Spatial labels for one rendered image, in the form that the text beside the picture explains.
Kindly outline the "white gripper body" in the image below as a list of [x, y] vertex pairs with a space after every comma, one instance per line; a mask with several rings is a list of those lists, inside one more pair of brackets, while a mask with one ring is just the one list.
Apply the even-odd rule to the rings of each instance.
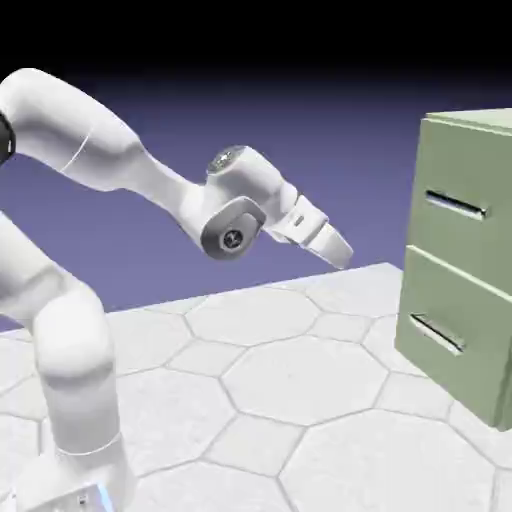
[[338, 270], [347, 268], [353, 256], [350, 244], [329, 222], [320, 228], [306, 250]]

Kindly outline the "green drawer front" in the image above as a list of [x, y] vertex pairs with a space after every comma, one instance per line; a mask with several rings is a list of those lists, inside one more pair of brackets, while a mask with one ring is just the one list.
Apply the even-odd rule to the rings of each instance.
[[[487, 217], [433, 205], [427, 190], [485, 208]], [[408, 243], [512, 295], [512, 108], [425, 116]]]
[[[426, 314], [461, 337], [455, 356], [409, 321]], [[512, 295], [408, 246], [395, 348], [486, 425], [512, 429]]]

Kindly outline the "pale green cabinet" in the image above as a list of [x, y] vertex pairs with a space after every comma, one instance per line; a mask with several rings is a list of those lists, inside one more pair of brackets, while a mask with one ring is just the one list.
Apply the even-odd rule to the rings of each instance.
[[512, 108], [421, 121], [395, 347], [512, 429]]

